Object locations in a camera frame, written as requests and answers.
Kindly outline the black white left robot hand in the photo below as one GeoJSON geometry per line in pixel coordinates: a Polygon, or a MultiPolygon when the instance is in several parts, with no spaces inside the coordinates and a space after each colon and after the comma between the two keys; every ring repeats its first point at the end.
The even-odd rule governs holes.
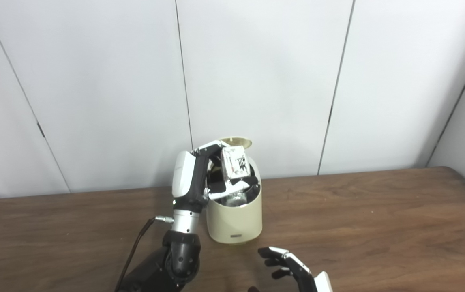
{"type": "Polygon", "coordinates": [[[237,139],[231,138],[180,152],[172,182],[174,209],[201,213],[209,201],[260,186],[245,148],[245,144],[237,144],[237,139]]]}

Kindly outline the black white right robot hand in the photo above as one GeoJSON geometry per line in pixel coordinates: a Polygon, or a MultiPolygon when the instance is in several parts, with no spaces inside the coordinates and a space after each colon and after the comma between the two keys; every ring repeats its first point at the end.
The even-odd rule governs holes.
{"type": "Polygon", "coordinates": [[[279,247],[261,247],[257,250],[258,255],[264,259],[267,267],[277,267],[271,273],[271,278],[279,280],[284,277],[292,277],[300,292],[332,292],[329,275],[326,271],[313,275],[306,266],[291,251],[279,247]]]}

